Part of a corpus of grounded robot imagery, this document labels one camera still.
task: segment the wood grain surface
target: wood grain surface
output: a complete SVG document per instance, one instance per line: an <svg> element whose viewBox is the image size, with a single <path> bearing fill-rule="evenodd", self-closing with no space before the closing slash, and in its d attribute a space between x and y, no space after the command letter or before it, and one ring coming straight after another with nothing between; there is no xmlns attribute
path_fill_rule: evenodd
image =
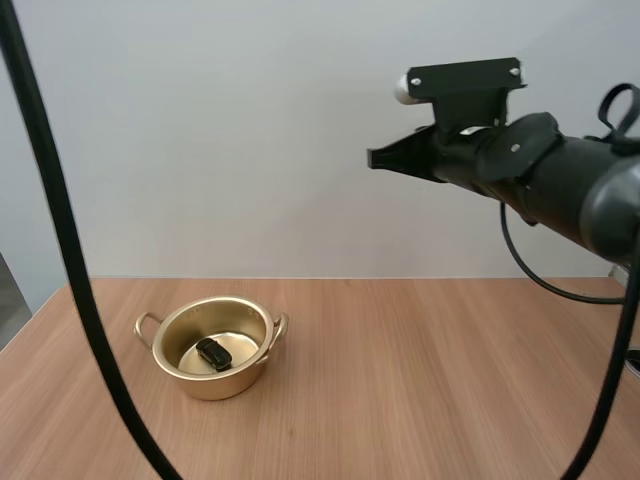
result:
<svg viewBox="0 0 640 480"><path fill-rule="evenodd" d="M557 283L622 293L611 279ZM524 279L99 279L94 287L142 417L192 480L558 478L591 416L619 312ZM166 316L222 294L286 311L289 332L249 390L193 400L156 366L133 322L145 310ZM109 398L67 289L0 353L0 390L1 478L157 478ZM625 373L583 478L638 472L640 380Z"/></svg>

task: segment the pot rim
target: pot rim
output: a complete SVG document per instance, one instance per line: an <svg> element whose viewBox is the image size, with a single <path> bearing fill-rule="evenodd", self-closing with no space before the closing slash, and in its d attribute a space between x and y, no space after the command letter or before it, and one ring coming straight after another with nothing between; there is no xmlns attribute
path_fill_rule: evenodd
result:
<svg viewBox="0 0 640 480"><path fill-rule="evenodd" d="M162 337L164 336L164 333L169 327L169 325L171 324L171 322L173 322L178 316L182 315L187 310L190 310L199 305L204 305L207 303L214 303L214 302L225 302L225 301L243 303L244 305L253 308L260 315L260 318L265 323L267 331L265 333L264 341L260 345L260 348L258 348L258 351L254 353L253 356L249 358L249 360L244 362L242 365L230 368L229 370L225 370L224 372L217 372L217 373L211 373L211 374L187 373L171 365L169 361L166 359L166 357L164 356L164 354L162 353L162 348L161 348ZM264 307L262 307L261 305L255 302L252 302L251 300L248 300L243 297L236 297L236 296L217 296L217 297L201 298L200 300L196 300L194 302L188 303L187 305L180 307L179 309L171 313L167 318L165 318L162 321L162 324L158 328L158 331L156 332L155 336L153 337L151 352L153 353L153 358L155 359L156 363L160 366L160 368L162 368L165 372L167 372L169 375L173 377L176 377L182 380L195 381L195 382L207 382L211 380L219 380L226 377L230 377L231 375L236 375L252 367L258 360L264 357L265 354L268 352L269 346L273 341L274 330L275 330L275 327L274 327L273 319L271 318L271 315L269 314L269 312Z"/></svg>

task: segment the pot handle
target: pot handle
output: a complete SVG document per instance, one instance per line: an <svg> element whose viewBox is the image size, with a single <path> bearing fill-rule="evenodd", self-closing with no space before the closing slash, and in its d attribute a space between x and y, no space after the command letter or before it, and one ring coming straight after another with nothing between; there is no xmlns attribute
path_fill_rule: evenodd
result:
<svg viewBox="0 0 640 480"><path fill-rule="evenodd" d="M140 341L144 343L147 346L147 348L149 348L149 350L151 350L151 347L153 347L153 343L147 337L145 337L144 334L142 333L142 325L144 324L144 321L147 318L150 318L151 320L155 320L159 324L162 323L162 320L158 318L157 315L154 315L151 312L144 312L136 320L136 324L133 327L133 333L135 333L136 337L138 337Z"/></svg>
<svg viewBox="0 0 640 480"><path fill-rule="evenodd" d="M282 338L284 338L285 334L287 333L287 330L289 329L289 315L287 315L286 313L281 313L278 319L274 322L274 324L276 327L278 327L278 331L273 336L273 339L271 340L271 345L269 345L269 348L267 349L266 353L260 360L256 362L256 365L261 365L264 362L266 362L269 359L269 354L271 353L273 346L277 342L281 341Z"/></svg>

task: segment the black strap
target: black strap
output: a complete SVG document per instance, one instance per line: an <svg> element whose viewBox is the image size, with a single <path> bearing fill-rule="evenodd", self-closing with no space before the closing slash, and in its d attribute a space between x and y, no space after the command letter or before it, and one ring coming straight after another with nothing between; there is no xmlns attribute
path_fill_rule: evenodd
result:
<svg viewBox="0 0 640 480"><path fill-rule="evenodd" d="M626 90L631 91L631 105L618 126L615 127L609 121L609 109L615 98ZM592 136L585 138L610 144L611 151L619 156L638 154L640 153L640 138L626 136L638 117L640 117L640 89L631 83L621 83L609 90L598 109L598 120L609 127L609 133L602 138Z"/></svg>

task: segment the gold pot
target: gold pot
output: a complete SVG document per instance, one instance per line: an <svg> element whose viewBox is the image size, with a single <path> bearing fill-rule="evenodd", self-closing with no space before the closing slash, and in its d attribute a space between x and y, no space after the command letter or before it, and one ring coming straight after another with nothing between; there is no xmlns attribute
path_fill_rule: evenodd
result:
<svg viewBox="0 0 640 480"><path fill-rule="evenodd" d="M142 333L147 318L160 324L153 341ZM249 388L264 370L273 346L287 333L289 317L273 321L257 303L240 297L212 297L190 303L164 321L145 312L134 332L156 363L189 395L221 400ZM196 344L211 338L232 356L231 368L217 371L200 357Z"/></svg>

